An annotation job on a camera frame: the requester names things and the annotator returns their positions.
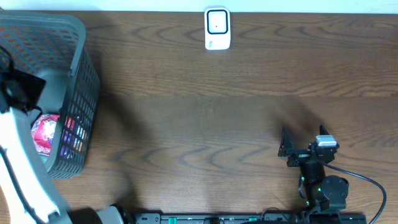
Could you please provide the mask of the red purple snack pack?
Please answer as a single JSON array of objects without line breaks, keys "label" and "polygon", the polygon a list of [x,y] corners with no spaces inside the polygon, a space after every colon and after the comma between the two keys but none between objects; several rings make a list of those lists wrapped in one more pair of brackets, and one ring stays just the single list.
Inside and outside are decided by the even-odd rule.
[{"label": "red purple snack pack", "polygon": [[57,114],[43,114],[34,122],[31,135],[40,155],[50,155],[59,117]]}]

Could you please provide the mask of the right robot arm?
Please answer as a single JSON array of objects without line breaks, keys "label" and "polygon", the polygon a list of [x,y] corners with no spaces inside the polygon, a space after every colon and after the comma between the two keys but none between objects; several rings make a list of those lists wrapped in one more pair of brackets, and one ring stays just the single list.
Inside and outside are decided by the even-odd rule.
[{"label": "right robot arm", "polygon": [[336,175],[326,175],[324,167],[335,159],[340,147],[324,126],[306,149],[296,149],[287,128],[282,129],[279,157],[287,158],[288,167],[299,167],[298,191],[307,201],[299,213],[303,223],[321,223],[327,220],[340,223],[340,211],[346,208],[349,183]]}]

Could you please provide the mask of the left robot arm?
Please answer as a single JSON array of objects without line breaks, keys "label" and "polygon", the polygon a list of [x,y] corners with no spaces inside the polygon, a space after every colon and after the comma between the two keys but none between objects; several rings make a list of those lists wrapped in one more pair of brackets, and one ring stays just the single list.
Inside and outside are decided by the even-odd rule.
[{"label": "left robot arm", "polygon": [[45,81],[14,67],[1,48],[1,188],[12,223],[124,223],[115,206],[71,210],[49,178],[31,136],[29,112]]}]

